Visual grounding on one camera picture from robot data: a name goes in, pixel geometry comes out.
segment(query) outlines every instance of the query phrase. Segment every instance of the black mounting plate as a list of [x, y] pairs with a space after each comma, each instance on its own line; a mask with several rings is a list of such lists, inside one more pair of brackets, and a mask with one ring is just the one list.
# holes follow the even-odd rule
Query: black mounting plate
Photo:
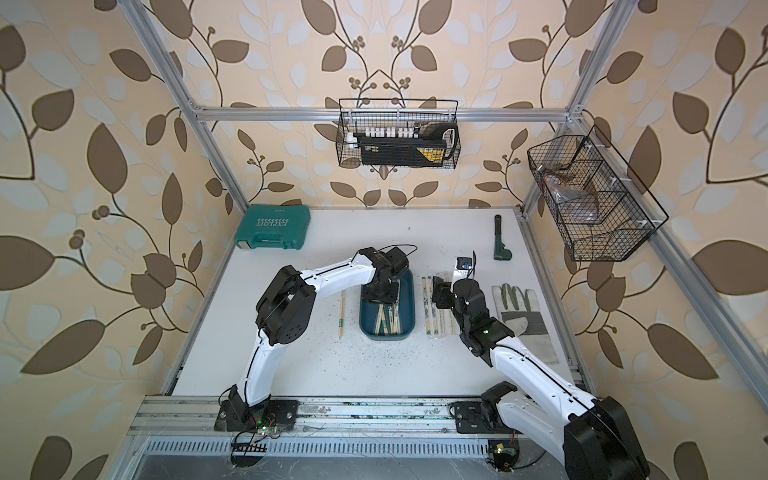
[[[275, 423], [281, 425], [284, 432], [289, 432], [293, 430], [293, 425], [296, 423], [296, 411], [298, 409], [298, 400], [271, 399], [266, 407], [259, 407], [258, 409], [251, 407], [251, 413], [256, 419], [267, 419], [274, 415]], [[246, 425], [237, 418], [229, 400], [224, 400], [221, 403], [219, 414], [214, 423], [214, 430], [217, 432], [252, 431], [252, 429], [247, 429]]]
[[485, 423], [482, 416], [480, 402], [453, 402], [449, 409], [456, 419], [456, 431], [458, 433], [502, 433], [511, 435], [514, 429], [492, 428]]

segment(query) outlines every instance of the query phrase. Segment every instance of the black wire basket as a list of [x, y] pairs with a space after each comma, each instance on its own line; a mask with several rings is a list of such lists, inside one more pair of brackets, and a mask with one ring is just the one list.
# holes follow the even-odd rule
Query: black wire basket
[[456, 100], [340, 98], [339, 165], [456, 168]]
[[[614, 172], [598, 148], [610, 145], [594, 133], [593, 127], [587, 135], [562, 135], [531, 147], [528, 165], [571, 259], [620, 262], [669, 215], [618, 151], [627, 173]], [[627, 182], [647, 192], [657, 212], [647, 212]]]

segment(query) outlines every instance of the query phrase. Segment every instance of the brown leaf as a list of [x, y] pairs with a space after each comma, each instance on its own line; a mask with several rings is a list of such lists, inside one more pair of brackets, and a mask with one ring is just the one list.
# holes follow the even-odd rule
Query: brown leaf
[[421, 71], [437, 70], [437, 60], [435, 60], [435, 55], [429, 47], [425, 47], [424, 45], [414, 45], [411, 47], [411, 62], [414, 67]]
[[168, 54], [170, 55], [170, 59], [174, 62], [174, 67], [176, 67], [176, 71], [179, 72], [179, 75], [182, 77], [184, 76], [184, 68], [181, 66], [181, 60], [179, 60], [179, 55], [175, 51], [169, 51]]
[[436, 180], [431, 182], [424, 182], [423, 184], [418, 184], [413, 189], [413, 196], [416, 198], [428, 197], [429, 195], [432, 195], [433, 193], [435, 193], [438, 185], [439, 185], [439, 182]]
[[343, 184], [341, 182], [331, 182], [331, 190], [333, 190], [338, 195], [341, 195], [342, 197], [345, 197], [345, 198], [357, 197], [357, 191], [355, 190], [355, 187], [349, 184]]
[[59, 480], [72, 462], [72, 445], [59, 436], [45, 437], [40, 445], [29, 480]]
[[711, 380], [717, 373], [709, 361], [682, 333], [664, 323], [648, 328], [648, 340], [670, 367], [692, 379]]
[[27, 48], [24, 39], [13, 25], [0, 28], [0, 70], [9, 72], [24, 63]]
[[516, 150], [520, 148], [520, 146], [523, 145], [527, 139], [528, 139], [528, 129], [523, 128], [520, 131], [520, 133], [515, 135], [515, 138], [512, 139], [512, 142], [509, 144], [509, 147], [512, 150]]
[[339, 71], [346, 63], [346, 48], [339, 45], [328, 47], [323, 55], [321, 68], [323, 71]]
[[680, 128], [689, 134], [701, 132], [710, 119], [710, 109], [703, 100], [679, 91], [672, 95], [672, 112]]
[[373, 205], [376, 205], [379, 202], [379, 199], [382, 197], [382, 191], [381, 190], [369, 190], [366, 192], [365, 195], [362, 196], [362, 202], [366, 205], [366, 207], [371, 207]]
[[74, 474], [72, 480], [96, 480], [99, 474], [101, 474], [104, 464], [107, 463], [107, 457], [109, 455], [102, 455], [86, 463], [83, 465], [83, 468]]
[[187, 124], [184, 123], [183, 118], [176, 117], [174, 131], [176, 132], [176, 140], [179, 141], [179, 147], [181, 150], [187, 151]]
[[502, 189], [502, 185], [499, 182], [483, 182], [475, 184], [475, 186], [484, 192], [498, 192]]
[[192, 35], [192, 15], [182, 0], [149, 0], [149, 5], [170, 33], [182, 40]]
[[179, 221], [181, 217], [181, 208], [184, 204], [184, 199], [181, 196], [181, 185], [176, 178], [176, 174], [170, 174], [168, 181], [165, 182], [165, 188], [163, 189], [163, 217], [165, 221], [173, 225]]
[[637, 3], [637, 8], [643, 13], [653, 13], [659, 6], [658, 0], [640, 0]]
[[710, 243], [694, 262], [714, 289], [726, 295], [750, 295], [768, 290], [768, 251], [741, 240]]
[[54, 131], [67, 123], [73, 110], [74, 92], [62, 90], [35, 100], [32, 104], [32, 118], [43, 130]]
[[451, 14], [451, 0], [429, 0], [419, 12], [419, 28], [422, 33], [437, 33]]
[[674, 471], [680, 480], [707, 480], [707, 466], [696, 442], [683, 442], [674, 449]]
[[622, 81], [627, 80], [637, 70], [637, 67], [640, 66], [641, 61], [643, 61], [643, 55], [636, 51], [626, 51], [619, 55], [608, 69], [608, 75], [606, 75], [608, 82], [620, 84]]
[[281, 192], [287, 192], [288, 190], [293, 188], [293, 185], [284, 184], [283, 182], [270, 182], [270, 184], [267, 185], [266, 187], [269, 188], [270, 191], [272, 192], [281, 193]]
[[565, 260], [565, 266], [568, 268], [568, 271], [571, 272], [571, 275], [575, 275], [578, 271], [578, 266], [576, 265], [576, 262], [574, 262], [571, 258], [571, 254], [568, 252], [568, 249], [565, 247], [563, 247], [563, 260]]
[[516, 101], [514, 104], [506, 105], [505, 108], [533, 108], [530, 101]]
[[539, 61], [547, 54], [547, 44], [538, 38], [521, 38], [509, 42], [509, 51], [519, 61]]
[[86, 156], [96, 181], [111, 194], [120, 191], [128, 179], [128, 163], [106, 125], [99, 124], [91, 134]]
[[470, 198], [468, 203], [469, 208], [491, 208], [491, 204], [484, 202], [483, 200], [477, 200], [476, 198]]
[[728, 75], [735, 75], [744, 62], [746, 45], [739, 32], [726, 28], [715, 47], [715, 63]]
[[123, 74], [135, 81], [147, 81], [152, 78], [152, 72], [147, 62], [133, 50], [120, 48], [109, 54], [112, 63]]
[[245, 148], [247, 148], [250, 151], [256, 150], [256, 143], [253, 141], [253, 138], [251, 138], [247, 133], [245, 133], [242, 130], [237, 131], [237, 138], [240, 140], [240, 143], [243, 144]]
[[248, 55], [249, 45], [240, 40], [219, 40], [214, 43], [210, 50], [214, 57], [224, 63], [237, 63], [243, 61]]
[[224, 190], [221, 186], [221, 180], [218, 178], [211, 178], [208, 180], [208, 182], [205, 183], [205, 188], [208, 190], [208, 193], [214, 197], [220, 197]]
[[268, 171], [268, 172], [279, 172], [279, 171], [281, 171], [283, 169], [284, 166], [285, 166], [285, 164], [283, 162], [281, 162], [281, 161], [269, 162], [266, 165], [266, 171]]
[[437, 108], [437, 98], [429, 97], [419, 105], [419, 108]]
[[22, 373], [46, 375], [83, 360], [104, 336], [104, 324], [88, 319], [74, 323], [40, 347], [22, 367]]
[[317, 133], [324, 136], [327, 140], [336, 142], [336, 135], [339, 131], [339, 128], [336, 125], [315, 124], [315, 130], [317, 130]]
[[197, 270], [197, 268], [200, 266], [200, 261], [203, 259], [203, 242], [202, 240], [198, 240], [197, 243], [195, 243], [194, 248], [190, 252], [189, 258], [187, 258], [187, 269], [190, 272], [193, 272]]
[[486, 160], [482, 163], [482, 166], [485, 167], [486, 170], [491, 172], [500, 172], [502, 171], [502, 165], [493, 160]]
[[158, 325], [155, 325], [152, 330], [147, 332], [147, 335], [144, 337], [143, 340], [141, 340], [141, 345], [139, 345], [139, 350], [136, 351], [136, 356], [134, 357], [134, 365], [138, 365], [139, 363], [142, 363], [144, 360], [148, 359], [155, 350], [157, 350], [157, 346], [160, 345], [160, 340], [163, 338], [163, 329], [161, 329]]
[[611, 146], [611, 126], [607, 120], [602, 117], [595, 117], [594, 132], [598, 136], [598, 140], [603, 142], [603, 145], [606, 147]]
[[32, 240], [0, 236], [0, 291], [30, 285], [53, 266], [53, 253]]
[[581, 37], [603, 15], [605, 0], [571, 0], [565, 12], [565, 31], [571, 37]]
[[400, 190], [390, 190], [389, 199], [398, 207], [404, 207], [408, 203], [408, 197]]
[[109, 12], [118, 6], [118, 0], [94, 0], [94, 8], [102, 12]]
[[165, 288], [176, 283], [176, 266], [168, 255], [148, 253], [144, 255], [144, 265], [147, 266], [147, 274]]
[[592, 50], [584, 50], [584, 53], [581, 54], [581, 60], [578, 62], [578, 74], [581, 75], [581, 72], [584, 71], [584, 67], [587, 66], [587, 62], [589, 61], [589, 56], [592, 55]]
[[136, 302], [142, 307], [152, 310], [165, 301], [165, 288], [154, 278], [146, 274], [131, 274], [131, 290]]
[[670, 480], [667, 474], [664, 473], [664, 470], [658, 468], [653, 462], [648, 462], [648, 468], [650, 468], [650, 475], [648, 475], [649, 480]]
[[147, 132], [144, 135], [147, 139], [147, 145], [155, 145], [163, 139], [165, 134], [165, 115], [157, 114], [147, 122]]
[[339, 162], [341, 168], [357, 168], [362, 165], [362, 161], [358, 157], [345, 158]]
[[587, 268], [587, 285], [597, 291], [603, 283], [607, 282], [614, 274], [613, 262], [592, 262]]
[[613, 312], [621, 306], [624, 301], [624, 294], [627, 292], [627, 279], [624, 277], [609, 278], [598, 289], [594, 295], [594, 300], [598, 303], [601, 310]]
[[656, 132], [650, 126], [645, 127], [637, 140], [629, 157], [629, 166], [631, 168], [627, 170], [627, 176], [640, 193], [644, 194], [654, 184], [661, 170], [661, 145]]
[[607, 358], [608, 361], [613, 363], [616, 367], [623, 369], [624, 364], [621, 362], [619, 350], [616, 348], [616, 343], [614, 342], [614, 339], [611, 338], [611, 334], [606, 332], [605, 329], [600, 329], [598, 332], [598, 342], [600, 343], [600, 348], [605, 354], [605, 358]]
[[301, 9], [317, 33], [331, 35], [336, 31], [336, 14], [323, 0], [301, 0]]

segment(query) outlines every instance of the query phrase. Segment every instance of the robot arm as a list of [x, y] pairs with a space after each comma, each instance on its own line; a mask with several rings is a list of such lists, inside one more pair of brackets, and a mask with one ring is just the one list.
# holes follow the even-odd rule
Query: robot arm
[[266, 403], [286, 347], [306, 330], [316, 300], [363, 285], [362, 296], [369, 302], [394, 303], [397, 284], [392, 280], [407, 267], [407, 256], [394, 247], [386, 253], [364, 248], [352, 258], [314, 270], [281, 268], [257, 303], [259, 336], [243, 376], [230, 389], [237, 417], [248, 426], [256, 417], [249, 415], [252, 407]]
[[624, 408], [598, 400], [536, 358], [506, 325], [490, 316], [474, 280], [453, 286], [435, 277], [432, 301], [450, 309], [460, 338], [475, 356], [506, 375], [482, 396], [490, 429], [515, 429], [547, 450], [570, 480], [643, 480], [650, 469]]

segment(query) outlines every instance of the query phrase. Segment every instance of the wall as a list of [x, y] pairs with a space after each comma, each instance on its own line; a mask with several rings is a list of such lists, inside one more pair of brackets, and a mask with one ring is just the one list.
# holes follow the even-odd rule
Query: wall
[[[759, 128], [761, 67], [715, 124], [733, 93], [723, 69], [740, 57], [735, 36], [727, 34], [719, 54], [718, 39], [728, 25], [744, 38], [738, 86], [747, 65], [765, 59], [765, 21], [761, 2], [640, 2], [587, 113], [651, 185], [673, 217], [673, 232], [763, 346], [760, 246], [768, 237], [756, 219], [766, 206], [765, 185], [716, 183], [765, 172], [759, 161], [750, 163], [768, 140]], [[676, 99], [675, 91], [710, 105], [709, 120], [701, 103]], [[702, 133], [687, 133], [696, 130]], [[627, 409], [653, 464], [651, 478], [764, 478], [768, 418], [651, 247], [622, 263], [574, 263], [549, 210], [531, 219], [598, 394]]]
[[[340, 98], [367, 96], [400, 102], [448, 98], [465, 108], [563, 108], [608, 8], [604, 0], [576, 2], [569, 12], [561, 0], [243, 0], [231, 8], [212, 0], [190, 6], [153, 0], [145, 5], [197, 103], [329, 108], [337, 108]], [[252, 202], [300, 200], [334, 207], [519, 204], [531, 175], [524, 161], [512, 162], [524, 160], [522, 152], [553, 131], [542, 123], [463, 124], [458, 170], [371, 171], [338, 167], [331, 123], [210, 126]], [[523, 130], [525, 138], [518, 137], [512, 152], [512, 141]], [[247, 136], [245, 144], [238, 131]]]
[[109, 469], [237, 226], [147, 63], [114, 2], [0, 2], [4, 478]]
[[766, 354], [767, 36], [765, 2], [659, 2], [632, 18], [588, 102]]

